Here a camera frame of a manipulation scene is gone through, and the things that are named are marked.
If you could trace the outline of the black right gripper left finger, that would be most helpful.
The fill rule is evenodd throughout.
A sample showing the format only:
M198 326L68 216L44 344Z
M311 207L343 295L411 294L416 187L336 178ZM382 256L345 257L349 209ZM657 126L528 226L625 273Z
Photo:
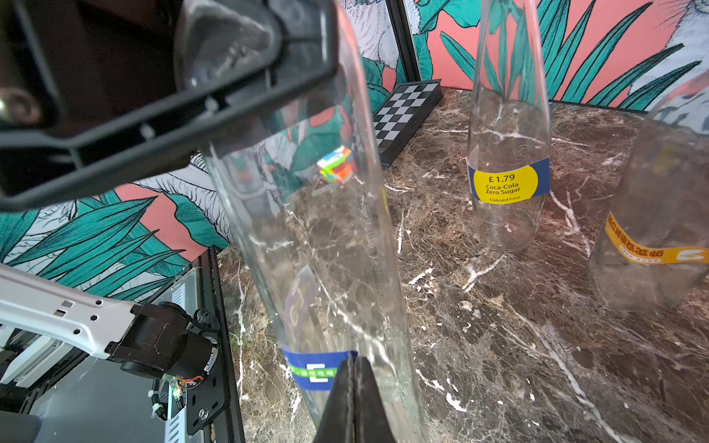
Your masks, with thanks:
M314 443L351 443L354 432L354 367L349 356L338 367L328 402L321 417Z

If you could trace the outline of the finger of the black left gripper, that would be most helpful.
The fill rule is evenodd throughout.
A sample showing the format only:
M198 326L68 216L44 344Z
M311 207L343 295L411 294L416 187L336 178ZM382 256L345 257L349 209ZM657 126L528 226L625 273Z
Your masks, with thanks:
M333 1L5 1L1 209L182 168L338 69Z

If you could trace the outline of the glass bottle blue label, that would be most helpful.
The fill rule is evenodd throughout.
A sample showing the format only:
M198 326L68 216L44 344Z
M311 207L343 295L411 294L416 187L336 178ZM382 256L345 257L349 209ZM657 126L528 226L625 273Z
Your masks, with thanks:
M371 364L395 441L421 442L426 432L366 72L345 9L334 2L335 76L321 92L260 119L253 143L239 147L223 135L202 155L281 350L358 352ZM328 182L317 166L341 146L356 162L344 185ZM301 391L318 428L332 389Z

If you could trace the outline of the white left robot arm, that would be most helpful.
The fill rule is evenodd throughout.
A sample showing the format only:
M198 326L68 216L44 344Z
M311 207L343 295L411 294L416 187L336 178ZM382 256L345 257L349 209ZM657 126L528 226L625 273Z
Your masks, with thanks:
M244 138L268 114L334 77L332 1L184 3L181 20L246 50L234 68L109 118L81 21L69 1L1 5L1 209L22 212L92 197L165 172L231 129ZM120 363L147 378L199 377L210 341L177 308L143 308L1 269L1 320Z

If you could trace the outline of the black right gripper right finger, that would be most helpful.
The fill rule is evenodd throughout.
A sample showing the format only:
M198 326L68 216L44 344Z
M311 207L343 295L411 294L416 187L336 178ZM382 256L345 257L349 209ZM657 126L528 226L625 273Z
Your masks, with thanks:
M354 442L395 443L369 360L358 356L354 362Z

